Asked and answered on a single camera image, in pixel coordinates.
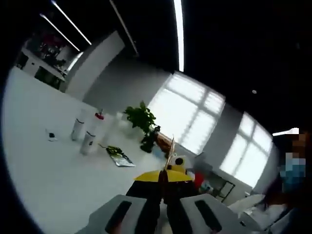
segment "red cap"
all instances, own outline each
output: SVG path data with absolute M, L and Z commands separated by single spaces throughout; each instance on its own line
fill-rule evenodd
M 95 116 L 96 116 L 98 119 L 101 119 L 101 120 L 104 119 L 104 116 L 102 115 L 102 113 L 96 113 Z

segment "red object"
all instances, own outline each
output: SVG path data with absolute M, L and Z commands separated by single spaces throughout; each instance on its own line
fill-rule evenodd
M 98 119 L 101 119 L 101 120 L 104 119 L 104 116 L 102 115 L 102 113 L 96 113 L 95 116 L 96 116 Z
M 194 185 L 197 189 L 200 188 L 202 182 L 204 181 L 204 176 L 201 173 L 195 173 Z

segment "window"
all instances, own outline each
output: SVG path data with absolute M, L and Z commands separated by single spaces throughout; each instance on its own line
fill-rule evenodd
M 161 133 L 195 154 L 207 143 L 223 106 L 224 97 L 180 74 L 172 75 L 149 104 Z
M 271 135 L 244 113 L 238 133 L 220 169 L 254 187 L 267 164 L 271 147 Z

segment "yellow object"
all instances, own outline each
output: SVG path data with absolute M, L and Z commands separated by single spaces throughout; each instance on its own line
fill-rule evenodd
M 142 175 L 135 178 L 136 181 L 145 181 L 145 182 L 158 182 L 159 170 L 143 173 Z
M 171 170 L 174 170 L 176 172 L 182 172 L 185 174 L 185 169 L 181 165 L 171 165 Z
M 169 182 L 181 182 L 181 181 L 189 181 L 192 178 L 182 172 L 177 172 L 173 170 L 167 170 L 168 181 Z
M 173 170 L 166 170 L 168 175 L 169 182 L 182 182 L 182 181 L 189 181 L 192 178 L 185 173 L 177 172 Z M 158 171 L 151 171 L 143 173 L 142 175 L 135 178 L 135 181 L 144 181 L 144 182 L 158 182 L 160 170 Z

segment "window frame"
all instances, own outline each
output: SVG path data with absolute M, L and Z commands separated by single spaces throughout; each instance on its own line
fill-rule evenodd
M 185 96 L 184 94 L 182 93 L 179 93 L 178 91 L 172 89 L 170 86 L 169 86 L 169 82 L 174 79 L 175 77 L 179 77 L 179 78 L 182 78 L 182 79 L 185 79 L 185 80 L 189 80 L 191 82 L 194 82 L 196 83 L 197 85 L 203 87 L 205 89 L 204 93 L 203 93 L 203 96 L 202 98 L 200 99 L 199 102 L 196 102 L 190 98 L 188 98 L 187 96 Z M 223 109 L 224 109 L 224 106 L 226 104 L 225 102 L 225 97 L 223 95 L 221 95 L 220 93 L 218 93 L 217 91 L 213 90 L 212 88 L 208 87 L 207 85 L 193 79 L 193 78 L 190 78 L 186 75 L 184 75 L 183 73 L 180 73 L 180 72 L 175 72 L 174 74 L 171 74 L 170 77 L 164 82 L 164 84 L 161 86 L 161 88 L 158 90 L 158 92 L 156 93 L 156 95 L 153 97 L 152 101 L 149 103 L 148 105 L 148 108 L 150 108 L 150 106 L 152 106 L 154 104 L 154 102 L 157 100 L 158 96 L 160 95 L 161 92 L 163 92 L 164 90 L 169 90 L 170 92 L 174 93 L 175 95 L 178 95 L 180 97 L 182 97 L 183 99 L 189 101 L 190 103 L 194 104 L 197 109 L 196 111 L 194 112 L 192 118 L 191 118 L 191 121 L 189 122 L 188 126 L 185 127 L 185 130 L 184 132 L 182 133 L 181 137 L 179 138 L 178 141 L 176 141 L 177 144 L 179 144 L 180 147 L 182 147 L 183 149 L 187 150 L 188 152 L 191 152 L 192 154 L 200 154 L 203 150 L 203 148 L 205 147 L 205 145 L 207 144 L 212 132 L 215 130 L 215 126 L 217 125 L 217 122 L 223 112 Z M 206 99 L 208 98 L 208 95 L 209 93 L 212 92 L 214 94 L 217 94 L 219 95 L 221 98 L 223 98 L 223 103 L 222 103 L 222 106 L 220 108 L 220 111 L 219 113 L 215 113 L 211 110 L 209 110 L 206 106 L 205 106 L 205 101 Z M 210 116 L 212 116 L 214 119 L 215 119 L 215 122 L 214 122 L 214 125 L 212 126 L 211 128 L 211 131 L 210 133 L 206 136 L 205 140 L 203 141 L 203 145 L 200 146 L 200 150 L 198 153 L 194 153 L 193 151 L 185 148 L 183 145 L 182 145 L 182 142 L 183 140 L 185 139 L 185 137 L 187 136 L 187 134 L 189 133 L 193 123 L 195 122 L 195 119 L 196 117 L 199 115 L 200 111 L 203 111 L 207 114 L 209 114 Z
M 271 153 L 271 151 L 272 151 L 272 146 L 273 146 L 273 144 L 271 143 L 270 149 L 268 150 L 268 152 L 266 152 L 266 151 L 262 148 L 262 146 L 260 146 L 260 144 L 258 144 L 258 143 L 253 139 L 254 133 L 255 133 L 255 129 L 256 129 L 257 126 L 259 126 L 260 128 L 262 128 L 262 129 L 266 132 L 266 134 L 268 134 L 269 136 L 270 136 L 270 134 L 269 134 L 254 118 L 252 118 L 248 113 L 245 112 L 245 113 L 243 114 L 243 117 L 244 117 L 244 115 L 247 115 L 247 116 L 253 121 L 253 129 L 252 129 L 252 132 L 251 132 L 250 136 L 248 136 L 248 135 L 246 135 L 246 134 L 241 130 L 241 128 L 240 128 L 241 123 L 240 123 L 240 125 L 239 125 L 239 127 L 238 127 L 238 131 L 237 131 L 237 134 L 236 134 L 236 135 L 239 135 L 239 136 L 241 136 L 243 139 L 245 139 L 246 142 L 247 142 L 247 144 L 246 144 L 246 146 L 245 146 L 245 148 L 244 148 L 244 150 L 243 150 L 242 156 L 241 156 L 241 158 L 239 159 L 239 161 L 238 161 L 236 167 L 234 168 L 233 172 L 230 174 L 231 176 L 234 176 L 235 178 L 236 178 L 235 175 L 237 174 L 239 168 L 241 167 L 242 161 L 243 161 L 244 158 L 247 156 L 246 153 L 247 153 L 247 150 L 248 150 L 248 147 L 250 146 L 250 144 L 254 144 L 254 145 L 256 146 L 256 148 L 257 148 L 258 150 L 260 150 L 260 151 L 267 157 L 267 162 L 266 162 L 266 163 L 268 163 L 268 159 L 269 159 L 270 153 Z

